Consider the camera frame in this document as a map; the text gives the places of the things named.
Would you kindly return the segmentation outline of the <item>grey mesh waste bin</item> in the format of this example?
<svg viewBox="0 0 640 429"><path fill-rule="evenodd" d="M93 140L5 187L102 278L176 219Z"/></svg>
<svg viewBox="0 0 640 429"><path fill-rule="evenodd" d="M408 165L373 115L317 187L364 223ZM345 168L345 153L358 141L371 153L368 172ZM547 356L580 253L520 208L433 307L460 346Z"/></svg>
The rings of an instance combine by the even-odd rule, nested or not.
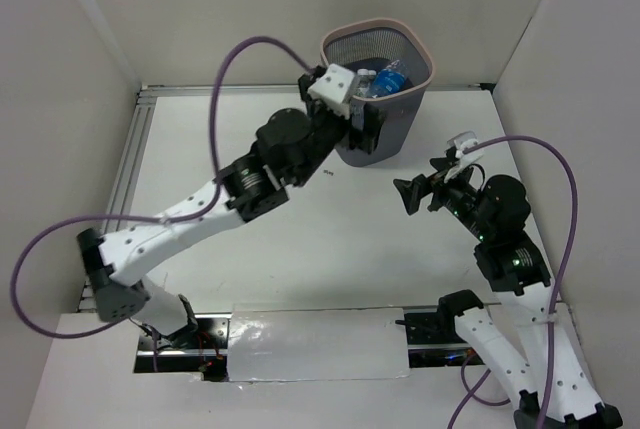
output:
<svg viewBox="0 0 640 429"><path fill-rule="evenodd" d="M370 69L379 73L389 62L402 60L409 69L408 79L396 94L364 99L385 113L379 143L372 154L337 151L346 164L364 167L396 155L402 148L418 114L427 86L435 75L429 51L406 24L388 18L375 18L337 28L321 42L325 65L337 64L353 72Z"/></svg>

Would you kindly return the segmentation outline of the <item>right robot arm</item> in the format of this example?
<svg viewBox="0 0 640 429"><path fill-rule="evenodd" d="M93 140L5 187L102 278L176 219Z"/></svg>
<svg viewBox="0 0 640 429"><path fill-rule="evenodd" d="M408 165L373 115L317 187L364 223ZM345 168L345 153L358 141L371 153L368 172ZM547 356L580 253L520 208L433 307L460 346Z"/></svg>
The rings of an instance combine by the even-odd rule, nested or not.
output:
<svg viewBox="0 0 640 429"><path fill-rule="evenodd" d="M516 327L516 349L496 328L471 290L440 298L436 328L448 341L471 345L506 392L518 428L619 428L619 410L604 402L590 384L564 327L549 305L553 279L538 247L525 231L531 212L522 183L504 174L479 189L472 168L454 177L451 158L434 158L435 173L396 179L408 214L424 198L429 210L449 210L477 239L476 264Z"/></svg>

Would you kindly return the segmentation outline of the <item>crushed blue cap bottle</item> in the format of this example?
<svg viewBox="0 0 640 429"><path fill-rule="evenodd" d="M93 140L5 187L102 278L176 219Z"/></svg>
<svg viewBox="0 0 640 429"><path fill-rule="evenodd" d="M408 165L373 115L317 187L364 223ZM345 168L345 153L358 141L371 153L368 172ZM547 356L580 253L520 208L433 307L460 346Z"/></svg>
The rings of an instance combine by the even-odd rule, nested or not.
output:
<svg viewBox="0 0 640 429"><path fill-rule="evenodd" d="M367 96L381 98L398 93L405 85L409 69L402 60L389 62L371 83Z"/></svg>

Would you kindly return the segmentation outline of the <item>green white label bottle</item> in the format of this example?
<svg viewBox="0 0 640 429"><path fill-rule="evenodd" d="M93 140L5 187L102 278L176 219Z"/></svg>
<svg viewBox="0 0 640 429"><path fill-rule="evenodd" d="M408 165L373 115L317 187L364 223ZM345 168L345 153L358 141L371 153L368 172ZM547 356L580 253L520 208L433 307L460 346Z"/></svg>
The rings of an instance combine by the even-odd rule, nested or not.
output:
<svg viewBox="0 0 640 429"><path fill-rule="evenodd" d="M377 76L375 70L370 69L358 69L356 72L356 88L353 96L366 99L369 96L370 88Z"/></svg>

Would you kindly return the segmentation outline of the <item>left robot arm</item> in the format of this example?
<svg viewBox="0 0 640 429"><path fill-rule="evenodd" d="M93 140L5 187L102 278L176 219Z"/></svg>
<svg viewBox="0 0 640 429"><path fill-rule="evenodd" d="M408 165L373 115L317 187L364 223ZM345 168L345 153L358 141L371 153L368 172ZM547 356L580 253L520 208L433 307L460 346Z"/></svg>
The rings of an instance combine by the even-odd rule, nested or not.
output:
<svg viewBox="0 0 640 429"><path fill-rule="evenodd" d="M288 200L288 186L305 185L350 131L349 109L369 89L373 72L331 64L298 81L304 110L275 112L256 132L249 152L199 190L145 223L77 237L101 321L136 320L176 348L196 339L198 321L183 295L148 278L164 261L236 229Z"/></svg>

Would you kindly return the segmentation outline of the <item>aluminium frame rail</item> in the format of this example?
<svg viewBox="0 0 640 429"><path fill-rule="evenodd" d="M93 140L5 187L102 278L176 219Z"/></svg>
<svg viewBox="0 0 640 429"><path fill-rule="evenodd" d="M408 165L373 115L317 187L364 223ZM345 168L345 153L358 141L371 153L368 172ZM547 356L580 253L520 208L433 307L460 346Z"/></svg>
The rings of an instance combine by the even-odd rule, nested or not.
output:
<svg viewBox="0 0 640 429"><path fill-rule="evenodd" d="M137 109L109 212L155 215L212 178L208 99L156 97ZM289 202L201 242L150 273L197 312L337 309L435 304L472 289L491 300L476 268L475 240L446 210L407 216L392 184L433 172L429 159L467 130L502 135L486 91L429 91L399 154L365 168L334 151ZM277 109L300 107L293 90L229 90L218 114L223 165L248 152Z"/></svg>

